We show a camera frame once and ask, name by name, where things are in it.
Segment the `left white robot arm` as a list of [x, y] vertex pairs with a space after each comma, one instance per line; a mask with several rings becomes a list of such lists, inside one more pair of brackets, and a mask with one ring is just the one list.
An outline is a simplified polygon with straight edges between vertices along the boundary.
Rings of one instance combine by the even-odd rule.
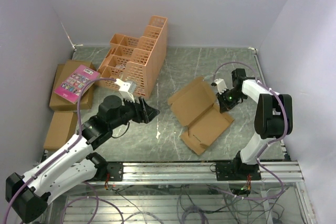
[[112, 138], [113, 130], [135, 123], [150, 123], [159, 110], [143, 98], [132, 102], [116, 95], [104, 98], [98, 112], [59, 150], [36, 167], [6, 178], [5, 199], [23, 223], [41, 216], [57, 197], [86, 180], [102, 180], [107, 161], [95, 150]]

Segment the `brown cardboard box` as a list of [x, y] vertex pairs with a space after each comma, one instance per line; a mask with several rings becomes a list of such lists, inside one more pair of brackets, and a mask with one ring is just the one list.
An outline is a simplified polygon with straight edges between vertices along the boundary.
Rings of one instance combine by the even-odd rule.
[[183, 142], [197, 155], [203, 154], [234, 121], [227, 112], [220, 113], [216, 95], [202, 76], [174, 93], [167, 100], [180, 125]]

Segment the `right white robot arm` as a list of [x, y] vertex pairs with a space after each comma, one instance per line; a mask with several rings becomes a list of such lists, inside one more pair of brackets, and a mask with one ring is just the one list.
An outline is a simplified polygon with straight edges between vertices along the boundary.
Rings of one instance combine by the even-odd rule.
[[233, 87], [229, 89], [223, 79], [215, 79], [216, 97], [220, 112], [228, 112], [250, 98], [257, 104], [254, 134], [247, 145], [230, 162], [215, 165], [218, 181], [260, 180], [259, 160], [275, 141], [292, 132], [292, 97], [280, 94], [253, 77], [247, 77], [243, 68], [232, 71]]

